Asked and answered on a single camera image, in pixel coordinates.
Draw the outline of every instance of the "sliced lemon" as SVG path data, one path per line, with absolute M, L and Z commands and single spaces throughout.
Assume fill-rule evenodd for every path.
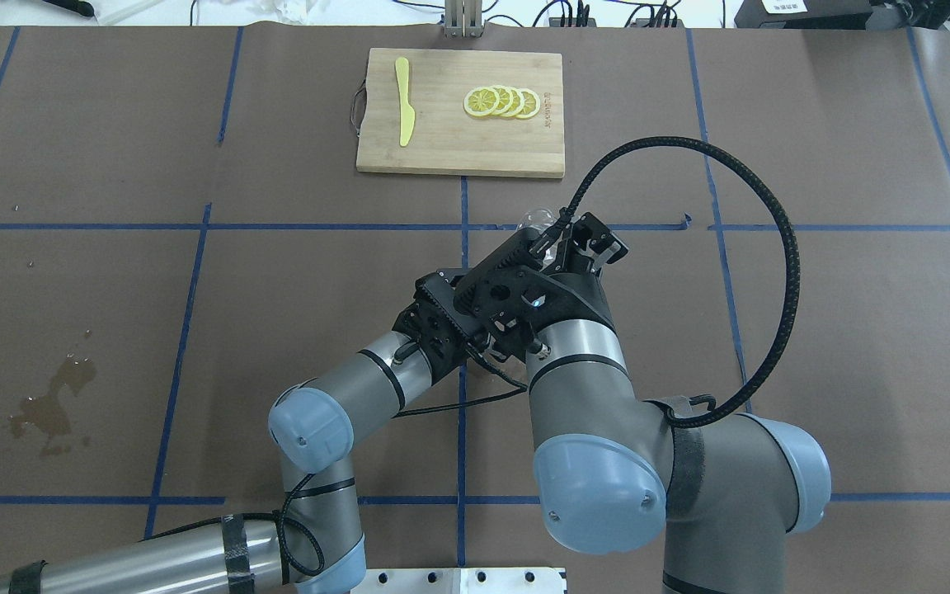
M 500 97 L 497 101 L 497 108 L 493 110 L 494 116 L 501 116 L 501 114 L 512 109 L 515 97 L 509 89 L 511 87 L 505 87 L 504 84 L 494 84 L 493 90 L 497 91 L 497 96 Z
M 520 93 L 520 90 L 516 89 L 516 87 L 508 87 L 508 92 L 512 94 L 514 102 L 512 109 L 502 113 L 501 117 L 516 117 L 519 113 L 523 112 L 523 106 L 527 105 L 527 98 L 525 98 L 523 93 Z
M 540 95 L 530 89 L 520 89 L 520 95 L 523 95 L 523 109 L 515 114 L 517 120 L 530 120 L 540 112 Z
M 475 87 L 464 97 L 464 111 L 471 117 L 486 117 L 497 109 L 501 95 L 494 87 Z

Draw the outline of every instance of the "yellow knife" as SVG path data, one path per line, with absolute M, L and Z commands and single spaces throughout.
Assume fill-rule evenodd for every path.
M 416 125 L 416 110 L 408 102 L 408 58 L 395 60 L 395 74 L 398 76 L 398 104 L 401 106 L 398 143 L 404 147 L 412 138 L 412 127 Z

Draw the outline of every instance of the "water stain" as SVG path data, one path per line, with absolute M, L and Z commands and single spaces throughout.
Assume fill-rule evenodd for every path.
M 68 353 L 68 356 L 64 357 L 63 364 L 57 368 L 57 373 L 50 377 L 46 394 L 38 398 L 29 396 L 22 399 L 21 413 L 10 417 L 12 435 L 23 436 L 29 427 L 34 426 L 46 435 L 46 442 L 42 445 L 42 451 L 39 451 L 40 456 L 61 455 L 72 451 L 71 445 L 53 443 L 55 437 L 68 436 L 72 433 L 72 423 L 68 420 L 68 413 L 61 406 L 61 390 L 67 386 L 73 398 L 76 398 L 83 387 L 91 383 L 96 375 L 94 361 L 87 358 L 79 360 L 74 353 Z M 82 443 L 84 446 L 89 446 L 90 437 L 83 437 Z

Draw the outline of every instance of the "light blue cap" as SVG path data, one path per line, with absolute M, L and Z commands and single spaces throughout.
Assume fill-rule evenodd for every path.
M 666 489 L 631 449 L 567 433 L 534 452 L 544 526 L 560 545 L 604 555 L 638 549 L 666 526 Z
M 830 464 L 823 448 L 806 430 L 789 422 L 770 421 L 749 413 L 742 413 L 742 417 L 753 418 L 768 430 L 791 465 L 798 488 L 798 518 L 789 531 L 802 533 L 813 529 L 823 519 L 823 508 L 830 501 Z
M 365 579 L 365 535 L 327 570 L 295 584 L 299 594 L 346 594 Z
M 320 473 L 354 448 L 354 426 L 335 398 L 317 388 L 295 387 L 270 410 L 270 435 L 304 473 Z

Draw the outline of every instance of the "cutting board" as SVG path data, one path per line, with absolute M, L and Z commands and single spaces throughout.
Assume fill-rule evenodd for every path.
M 410 61 L 416 125 L 399 145 L 395 59 Z M 464 112 L 468 91 L 489 84 L 527 87 L 542 97 L 530 120 L 476 118 Z M 562 56 L 455 49 L 369 51 L 367 106 L 358 138 L 359 172 L 453 176 L 562 177 Z

